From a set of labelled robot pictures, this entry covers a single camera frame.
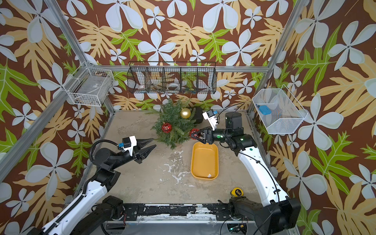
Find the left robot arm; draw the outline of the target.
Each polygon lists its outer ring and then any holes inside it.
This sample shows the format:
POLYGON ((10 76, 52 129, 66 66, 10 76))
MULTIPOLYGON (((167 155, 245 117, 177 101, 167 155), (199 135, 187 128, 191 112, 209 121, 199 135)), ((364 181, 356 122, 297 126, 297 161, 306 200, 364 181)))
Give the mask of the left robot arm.
POLYGON ((89 235, 104 222, 119 217, 123 211, 123 201, 114 196, 107 197, 102 203, 96 202, 105 196, 119 179, 116 168, 135 161, 145 160, 156 145, 150 139, 136 139, 135 136, 123 138, 121 143, 106 140, 119 150, 115 153, 107 148, 96 150, 103 142, 95 142, 89 151, 89 159, 97 167, 93 177, 88 179, 81 193, 56 218, 42 229, 32 228, 29 235, 89 235))

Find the red faceted ornament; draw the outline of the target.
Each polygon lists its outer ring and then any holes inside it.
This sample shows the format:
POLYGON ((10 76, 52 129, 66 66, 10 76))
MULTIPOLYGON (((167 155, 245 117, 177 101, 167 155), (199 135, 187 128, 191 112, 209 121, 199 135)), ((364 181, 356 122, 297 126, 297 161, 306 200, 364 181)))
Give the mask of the red faceted ornament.
POLYGON ((191 139, 195 139, 195 138, 198 138, 199 137, 199 129, 197 128, 193 128, 190 132, 189 132, 189 136, 191 139))
POLYGON ((172 125, 170 123, 164 122, 161 126, 161 130, 163 133, 170 133, 172 131, 172 125))

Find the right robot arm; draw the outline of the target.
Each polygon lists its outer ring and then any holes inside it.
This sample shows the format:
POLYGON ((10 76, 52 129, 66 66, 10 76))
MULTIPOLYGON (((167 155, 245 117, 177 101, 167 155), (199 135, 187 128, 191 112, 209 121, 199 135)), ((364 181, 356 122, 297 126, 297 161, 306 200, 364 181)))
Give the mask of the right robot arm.
POLYGON ((225 221, 250 219, 256 223, 256 232, 262 235, 273 235, 294 228, 301 204, 298 199, 290 198, 272 175, 255 140, 245 134, 241 113, 226 113, 224 129, 217 128, 218 111, 205 111, 202 116, 210 126, 193 132, 191 137, 203 144, 226 143, 246 167, 261 199, 260 203, 256 203, 245 196, 231 198, 226 204, 229 215, 225 221))

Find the gold ball ornament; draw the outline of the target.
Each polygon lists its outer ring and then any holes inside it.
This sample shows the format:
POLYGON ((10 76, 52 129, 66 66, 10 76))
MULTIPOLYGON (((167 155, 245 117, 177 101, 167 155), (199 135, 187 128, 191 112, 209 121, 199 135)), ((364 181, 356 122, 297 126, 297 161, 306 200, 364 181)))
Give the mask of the gold ball ornament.
POLYGON ((191 117, 191 114, 192 112, 189 108, 182 108, 182 110, 180 111, 180 116, 184 119, 191 117))

